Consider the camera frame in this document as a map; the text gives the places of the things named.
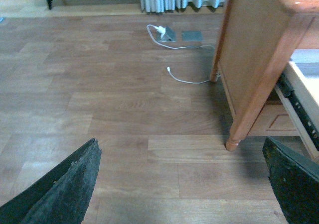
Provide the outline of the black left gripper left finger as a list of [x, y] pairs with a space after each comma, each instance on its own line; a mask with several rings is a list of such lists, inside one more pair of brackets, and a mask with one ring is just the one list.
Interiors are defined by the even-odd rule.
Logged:
[[95, 188], [102, 151], [87, 141], [0, 208], [2, 224], [80, 224]]

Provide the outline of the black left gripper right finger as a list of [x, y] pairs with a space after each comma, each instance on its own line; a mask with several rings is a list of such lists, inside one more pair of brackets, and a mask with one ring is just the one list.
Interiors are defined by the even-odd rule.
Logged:
[[290, 224], [319, 222], [319, 165], [267, 137], [263, 155], [269, 181], [285, 219]]

